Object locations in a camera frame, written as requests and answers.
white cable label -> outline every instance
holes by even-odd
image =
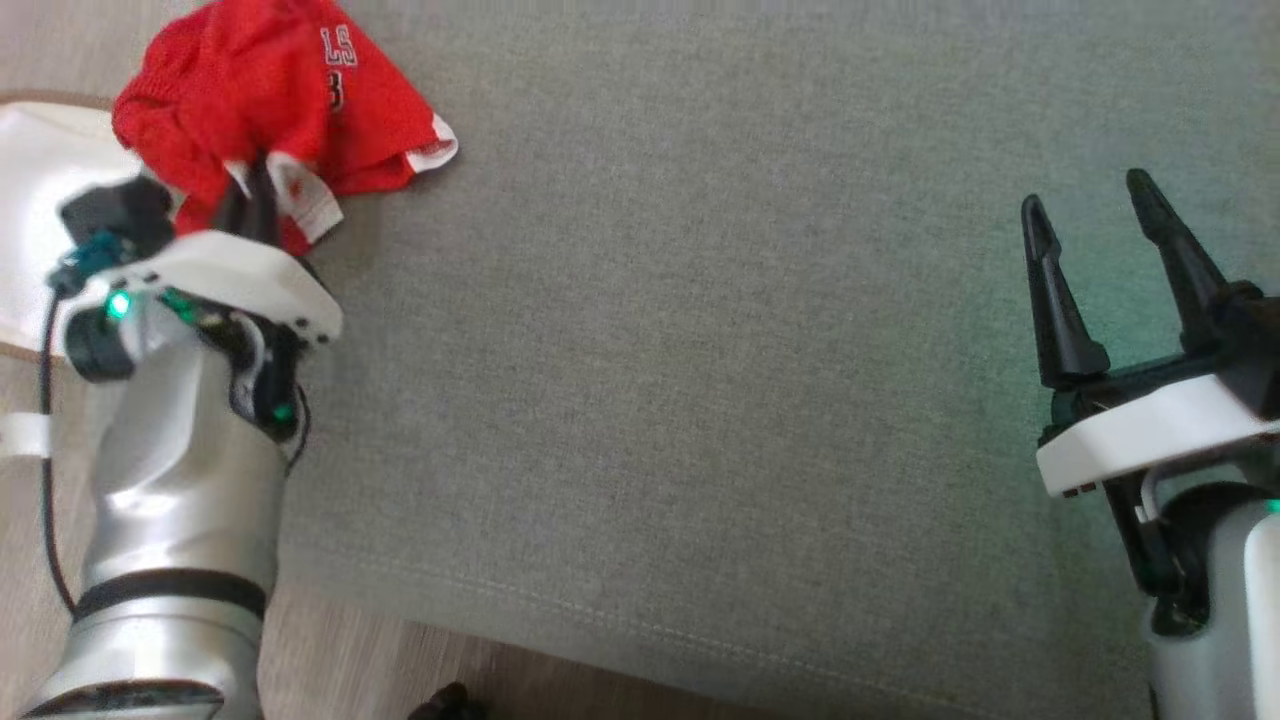
[[[12,413],[0,416],[0,459],[49,456],[49,415]]]

red cloth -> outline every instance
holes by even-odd
[[[398,190],[457,151],[448,124],[333,0],[216,0],[170,23],[113,126],[188,193],[179,233],[209,227],[228,169],[270,152],[294,255],[342,218],[328,190]]]

black ring band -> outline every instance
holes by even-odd
[[[76,621],[131,600],[147,597],[192,597],[216,600],[248,610],[259,620],[266,616],[266,591],[257,584],[215,570],[147,570],[99,583],[81,596]]]

silver robotic arm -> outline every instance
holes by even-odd
[[[271,245],[266,187],[233,187],[223,231],[173,242],[164,190],[145,178],[64,209],[78,247],[50,284],[67,299],[68,359],[125,388],[93,466],[84,592],[24,719],[261,717],[282,445],[310,413],[294,369],[342,333],[333,297]]]
[[[1102,489],[1138,587],[1160,720],[1280,720],[1280,299],[1228,283],[1143,170],[1126,177],[1183,322],[1183,354],[1112,370],[1059,266],[1041,201],[1023,236],[1041,380],[1053,391],[1037,452],[1055,497]],[[1161,501],[1172,478],[1215,482]]]

gray fabric surface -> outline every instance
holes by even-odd
[[[285,571],[797,716],[1144,716],[1105,502],[1034,466],[1018,204],[1116,363],[1176,348],[1129,167],[1276,290],[1274,4],[346,5],[462,154],[315,254]],[[159,14],[5,82],[114,92]]]

